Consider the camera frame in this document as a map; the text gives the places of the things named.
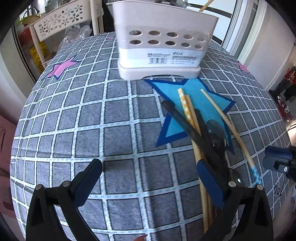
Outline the plain bamboo chopstick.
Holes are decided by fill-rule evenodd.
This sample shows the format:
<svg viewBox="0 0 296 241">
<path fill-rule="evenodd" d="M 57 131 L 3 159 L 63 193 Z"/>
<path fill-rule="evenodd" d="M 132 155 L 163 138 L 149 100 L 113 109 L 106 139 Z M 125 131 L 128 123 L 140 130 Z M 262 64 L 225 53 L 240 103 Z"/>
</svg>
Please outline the plain bamboo chopstick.
<svg viewBox="0 0 296 241">
<path fill-rule="evenodd" d="M 190 97 L 189 97 L 189 102 L 190 102 L 190 104 L 191 104 L 191 106 L 193 108 L 193 104 L 191 102 Z M 195 113 L 194 113 L 194 120 L 195 120 L 195 126 L 196 126 L 195 127 L 195 130 L 199 134 L 201 134 L 201 131 L 200 131 L 200 128 L 199 128 L 199 123 L 198 123 L 198 120 L 197 120 L 197 117 L 196 117 L 196 114 Z M 204 155 L 204 153 L 202 151 L 201 151 L 201 154 L 202 154 L 202 159 L 205 160 L 205 155 Z M 207 193 L 207 195 L 208 195 L 208 214 L 209 214 L 209 227 L 210 227 L 212 225 L 212 223 L 213 223 L 213 204 L 212 204 L 211 198 L 210 198 L 210 196 L 209 196 L 208 193 Z"/>
</svg>

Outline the black plastic spoon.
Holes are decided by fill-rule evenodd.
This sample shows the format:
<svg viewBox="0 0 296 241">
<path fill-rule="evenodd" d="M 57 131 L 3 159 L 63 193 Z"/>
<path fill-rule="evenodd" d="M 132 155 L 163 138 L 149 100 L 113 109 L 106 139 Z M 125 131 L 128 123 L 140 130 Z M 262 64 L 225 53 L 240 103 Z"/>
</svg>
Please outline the black plastic spoon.
<svg viewBox="0 0 296 241">
<path fill-rule="evenodd" d="M 228 167 L 228 163 L 225 156 L 226 138 L 224 135 L 224 131 L 214 120 L 207 121 L 206 128 L 209 133 L 213 150 L 219 157 L 219 163 L 221 164 L 221 167 L 219 169 L 220 173 L 228 182 L 233 181 L 237 186 L 242 186 L 240 174 L 234 169 Z"/>
</svg>

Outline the blue bamboo chopstick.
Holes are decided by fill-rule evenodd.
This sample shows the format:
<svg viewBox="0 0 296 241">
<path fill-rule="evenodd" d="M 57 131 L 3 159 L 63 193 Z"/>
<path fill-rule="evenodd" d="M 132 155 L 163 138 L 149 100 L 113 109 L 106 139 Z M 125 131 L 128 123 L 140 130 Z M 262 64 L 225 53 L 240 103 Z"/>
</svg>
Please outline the blue bamboo chopstick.
<svg viewBox="0 0 296 241">
<path fill-rule="evenodd" d="M 252 173 L 254 175 L 254 178 L 256 180 L 257 184 L 262 185 L 262 181 L 260 179 L 259 173 L 257 171 L 257 168 L 250 156 L 250 153 L 248 152 L 248 149 L 246 147 L 246 145 L 244 144 L 242 138 L 240 137 L 240 135 L 238 134 L 235 126 L 229 121 L 229 119 L 227 118 L 227 115 L 224 114 L 224 112 L 219 108 L 219 106 L 214 102 L 213 99 L 211 99 L 211 97 L 206 93 L 206 91 L 204 89 L 200 89 L 200 91 L 203 93 L 203 95 L 206 97 L 206 99 L 208 99 L 208 101 L 212 104 L 212 106 L 216 109 L 216 111 L 219 113 L 219 115 L 221 116 L 221 118 L 224 120 L 224 122 L 226 123 L 226 125 L 229 127 L 229 129 L 231 130 L 231 132 L 233 133 L 234 137 L 236 138 L 242 152 L 243 155 L 245 156 L 246 160 L 248 161 L 248 164 L 250 166 L 250 169 L 252 170 Z"/>
</svg>

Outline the gold patterned chopstick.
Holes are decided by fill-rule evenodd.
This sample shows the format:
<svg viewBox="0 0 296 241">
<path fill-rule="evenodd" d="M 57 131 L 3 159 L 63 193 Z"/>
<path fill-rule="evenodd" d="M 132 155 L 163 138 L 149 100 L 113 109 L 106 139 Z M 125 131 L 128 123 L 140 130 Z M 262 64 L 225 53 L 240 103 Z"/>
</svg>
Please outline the gold patterned chopstick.
<svg viewBox="0 0 296 241">
<path fill-rule="evenodd" d="M 178 95 L 182 104 L 182 108 L 185 114 L 186 120 L 195 128 L 195 120 L 194 120 L 194 109 L 192 108 L 189 102 L 189 96 L 185 95 L 185 92 L 182 88 L 178 89 Z"/>
</svg>

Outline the grey checked tablecloth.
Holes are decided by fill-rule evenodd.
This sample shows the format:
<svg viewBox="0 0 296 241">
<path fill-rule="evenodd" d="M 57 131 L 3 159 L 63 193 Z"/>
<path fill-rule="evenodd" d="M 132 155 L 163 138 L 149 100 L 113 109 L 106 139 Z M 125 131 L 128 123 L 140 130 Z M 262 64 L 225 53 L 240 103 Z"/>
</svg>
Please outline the grey checked tablecloth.
<svg viewBox="0 0 296 241">
<path fill-rule="evenodd" d="M 104 171 L 79 208 L 100 240 L 199 240 L 191 140 L 156 146 L 166 112 L 145 81 L 121 80 L 113 33 L 61 50 L 30 93 L 11 150 L 11 195 L 26 230 L 37 184 L 59 186 L 97 158 Z"/>
</svg>

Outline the pink cardboard box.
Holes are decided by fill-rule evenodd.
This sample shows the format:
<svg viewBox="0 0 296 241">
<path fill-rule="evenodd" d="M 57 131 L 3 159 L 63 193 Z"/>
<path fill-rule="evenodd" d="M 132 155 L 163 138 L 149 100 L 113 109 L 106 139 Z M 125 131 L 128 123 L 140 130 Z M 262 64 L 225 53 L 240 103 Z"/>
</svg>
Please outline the pink cardboard box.
<svg viewBox="0 0 296 241">
<path fill-rule="evenodd" d="M 14 211 L 10 187 L 10 161 L 16 126 L 1 116 L 1 212 Z"/>
</svg>

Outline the clear plastic bag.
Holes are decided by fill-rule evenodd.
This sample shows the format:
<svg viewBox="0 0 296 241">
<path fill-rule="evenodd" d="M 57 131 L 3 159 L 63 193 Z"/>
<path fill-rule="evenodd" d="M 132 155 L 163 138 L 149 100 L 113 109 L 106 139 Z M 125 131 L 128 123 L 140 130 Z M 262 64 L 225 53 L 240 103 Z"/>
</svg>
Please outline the clear plastic bag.
<svg viewBox="0 0 296 241">
<path fill-rule="evenodd" d="M 65 36 L 58 47 L 58 51 L 72 42 L 89 37 L 91 33 L 92 29 L 89 25 L 84 25 L 82 27 L 80 25 L 74 25 L 67 28 L 65 31 Z"/>
</svg>

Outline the white plastic utensil caddy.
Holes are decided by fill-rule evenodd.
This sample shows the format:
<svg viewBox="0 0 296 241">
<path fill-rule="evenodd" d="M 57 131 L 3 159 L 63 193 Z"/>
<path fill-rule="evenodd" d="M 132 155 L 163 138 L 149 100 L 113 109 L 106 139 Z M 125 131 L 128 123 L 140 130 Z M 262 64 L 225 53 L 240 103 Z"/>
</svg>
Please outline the white plastic utensil caddy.
<svg viewBox="0 0 296 241">
<path fill-rule="evenodd" d="M 150 1 L 117 1 L 112 7 L 122 79 L 198 77 L 216 16 Z"/>
</svg>

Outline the white perforated storage cart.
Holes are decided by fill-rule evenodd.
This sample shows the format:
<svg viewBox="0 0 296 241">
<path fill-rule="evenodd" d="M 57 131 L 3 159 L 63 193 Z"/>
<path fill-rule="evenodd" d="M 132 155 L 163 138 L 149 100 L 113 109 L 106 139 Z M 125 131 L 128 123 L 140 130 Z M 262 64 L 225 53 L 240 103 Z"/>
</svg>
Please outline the white perforated storage cart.
<svg viewBox="0 0 296 241">
<path fill-rule="evenodd" d="M 102 1 L 78 0 L 64 4 L 32 23 L 29 29 L 42 66 L 46 68 L 47 63 L 39 42 L 86 21 L 92 22 L 93 34 L 99 35 L 104 32 L 103 14 Z"/>
</svg>

